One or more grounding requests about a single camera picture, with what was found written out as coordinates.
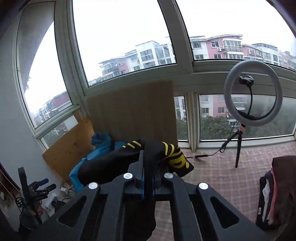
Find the black garment with yellow stripes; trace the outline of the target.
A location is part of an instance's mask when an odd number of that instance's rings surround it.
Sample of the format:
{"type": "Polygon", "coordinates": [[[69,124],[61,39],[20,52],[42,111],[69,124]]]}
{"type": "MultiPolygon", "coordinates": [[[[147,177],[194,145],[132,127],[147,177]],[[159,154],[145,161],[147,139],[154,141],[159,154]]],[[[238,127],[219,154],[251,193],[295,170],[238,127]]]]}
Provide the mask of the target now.
{"type": "Polygon", "coordinates": [[[146,217],[144,208],[150,207],[149,201],[144,198],[144,165],[168,163],[176,166],[177,162],[189,162],[179,146],[155,140],[132,141],[117,150],[82,164],[78,170],[78,179],[83,185],[92,182],[100,185],[110,183],[119,175],[128,172],[130,165],[139,160],[141,151],[144,153],[143,168],[136,181],[136,190],[139,192],[140,220],[144,230],[146,217]]]}

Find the white power adapter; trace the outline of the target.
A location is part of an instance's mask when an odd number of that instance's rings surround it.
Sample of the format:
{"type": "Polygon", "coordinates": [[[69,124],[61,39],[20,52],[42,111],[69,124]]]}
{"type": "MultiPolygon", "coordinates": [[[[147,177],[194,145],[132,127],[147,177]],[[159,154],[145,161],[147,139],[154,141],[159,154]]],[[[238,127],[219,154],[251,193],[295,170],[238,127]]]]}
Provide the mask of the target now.
{"type": "Polygon", "coordinates": [[[61,187],[61,188],[60,188],[60,191],[66,193],[66,192],[67,192],[67,188],[61,187]]]}

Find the pine wood plank board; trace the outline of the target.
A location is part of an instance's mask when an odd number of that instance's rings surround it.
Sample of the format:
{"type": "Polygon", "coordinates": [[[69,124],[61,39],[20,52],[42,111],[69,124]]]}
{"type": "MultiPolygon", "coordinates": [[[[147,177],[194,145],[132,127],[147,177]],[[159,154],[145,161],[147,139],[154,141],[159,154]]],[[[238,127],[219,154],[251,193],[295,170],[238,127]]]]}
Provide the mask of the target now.
{"type": "Polygon", "coordinates": [[[93,135],[91,120],[82,119],[45,151],[43,154],[45,162],[62,180],[69,180],[71,170],[93,150],[94,146],[91,144],[93,135]]]}

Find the pink plaid table cloth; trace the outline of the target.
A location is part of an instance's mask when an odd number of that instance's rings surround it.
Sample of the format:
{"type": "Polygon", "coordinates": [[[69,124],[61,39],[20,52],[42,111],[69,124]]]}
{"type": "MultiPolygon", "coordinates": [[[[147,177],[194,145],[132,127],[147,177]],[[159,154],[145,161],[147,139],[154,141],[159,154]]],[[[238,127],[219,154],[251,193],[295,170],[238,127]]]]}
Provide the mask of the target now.
{"type": "Polygon", "coordinates": [[[259,179],[271,169],[273,158],[295,155],[295,142],[243,148],[235,166],[236,149],[227,149],[207,158],[194,159],[194,153],[183,150],[194,165],[184,181],[197,185],[208,183],[252,222],[256,221],[259,179]]]}

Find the pink folded garment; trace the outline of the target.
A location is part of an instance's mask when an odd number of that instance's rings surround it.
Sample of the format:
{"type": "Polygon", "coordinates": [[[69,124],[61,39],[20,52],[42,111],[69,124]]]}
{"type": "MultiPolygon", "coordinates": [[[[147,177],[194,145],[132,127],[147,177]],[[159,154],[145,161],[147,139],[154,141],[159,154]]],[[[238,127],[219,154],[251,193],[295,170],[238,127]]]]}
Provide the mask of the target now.
{"type": "Polygon", "coordinates": [[[274,168],[271,168],[271,173],[273,176],[273,197],[271,201],[271,208],[269,212],[269,225],[273,225],[275,223],[279,223],[280,220],[280,206],[278,203],[278,180],[275,176],[274,168]]]}

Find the white folded garment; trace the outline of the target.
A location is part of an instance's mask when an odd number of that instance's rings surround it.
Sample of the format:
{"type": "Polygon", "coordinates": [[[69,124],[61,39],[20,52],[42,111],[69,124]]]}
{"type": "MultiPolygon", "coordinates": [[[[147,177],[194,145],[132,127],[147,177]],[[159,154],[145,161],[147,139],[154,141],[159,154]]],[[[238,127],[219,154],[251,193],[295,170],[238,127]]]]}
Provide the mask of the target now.
{"type": "Polygon", "coordinates": [[[267,208],[268,202],[269,202],[269,194],[270,194],[270,186],[269,186],[269,180],[266,179],[266,185],[264,189],[262,190],[263,196],[264,196],[264,208],[267,208]]]}

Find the blue work coat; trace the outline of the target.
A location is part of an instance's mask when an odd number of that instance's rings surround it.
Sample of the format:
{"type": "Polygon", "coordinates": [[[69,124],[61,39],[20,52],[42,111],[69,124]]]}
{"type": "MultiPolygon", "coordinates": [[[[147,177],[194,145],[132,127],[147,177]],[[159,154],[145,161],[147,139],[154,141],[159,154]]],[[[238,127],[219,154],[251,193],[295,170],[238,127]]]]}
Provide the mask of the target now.
{"type": "Polygon", "coordinates": [[[106,155],[114,150],[117,150],[124,146],[126,142],[114,141],[108,133],[96,132],[91,137],[91,144],[94,146],[93,150],[71,170],[69,174],[70,181],[73,184],[76,193],[83,190],[84,186],[78,179],[78,170],[80,166],[88,161],[92,161],[95,158],[106,155]]]}

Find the black tripod stand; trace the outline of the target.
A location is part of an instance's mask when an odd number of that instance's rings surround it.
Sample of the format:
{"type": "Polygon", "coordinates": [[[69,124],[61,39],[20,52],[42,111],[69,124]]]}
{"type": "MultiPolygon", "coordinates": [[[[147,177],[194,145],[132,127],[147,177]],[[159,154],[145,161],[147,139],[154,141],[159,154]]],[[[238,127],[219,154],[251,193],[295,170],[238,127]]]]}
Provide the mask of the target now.
{"type": "Polygon", "coordinates": [[[242,135],[245,133],[245,128],[246,125],[244,124],[240,124],[238,130],[231,135],[229,138],[227,138],[227,141],[224,142],[220,148],[220,152],[224,152],[226,149],[226,146],[228,145],[228,143],[235,138],[236,136],[238,136],[238,140],[237,140],[237,153],[236,153],[236,160],[235,160],[235,168],[238,168],[238,163],[239,163],[239,157],[240,157],[240,151],[241,151],[241,144],[242,144],[242,135]]]}

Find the grey-brown laminate board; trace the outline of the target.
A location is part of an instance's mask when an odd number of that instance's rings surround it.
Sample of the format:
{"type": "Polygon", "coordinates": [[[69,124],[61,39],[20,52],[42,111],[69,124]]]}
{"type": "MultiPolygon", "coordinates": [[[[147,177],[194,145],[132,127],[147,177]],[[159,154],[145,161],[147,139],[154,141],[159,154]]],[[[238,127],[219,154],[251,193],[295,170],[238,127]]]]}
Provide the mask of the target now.
{"type": "Polygon", "coordinates": [[[87,98],[95,132],[129,142],[153,139],[177,144],[173,83],[156,81],[100,93],[87,98]]]}

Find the black webcam on gooseneck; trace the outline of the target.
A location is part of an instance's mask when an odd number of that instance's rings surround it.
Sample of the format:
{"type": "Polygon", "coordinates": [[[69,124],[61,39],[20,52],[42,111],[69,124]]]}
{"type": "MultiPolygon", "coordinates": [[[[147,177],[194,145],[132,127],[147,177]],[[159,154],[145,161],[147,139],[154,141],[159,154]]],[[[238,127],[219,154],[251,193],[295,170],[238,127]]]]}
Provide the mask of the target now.
{"type": "Polygon", "coordinates": [[[249,89],[249,92],[250,92],[250,106],[249,106],[248,113],[247,113],[247,116],[249,116],[250,112],[251,112],[252,104],[253,104],[253,93],[252,93],[251,87],[254,84],[254,79],[250,75],[239,76],[239,83],[241,85],[245,85],[249,89]]]}

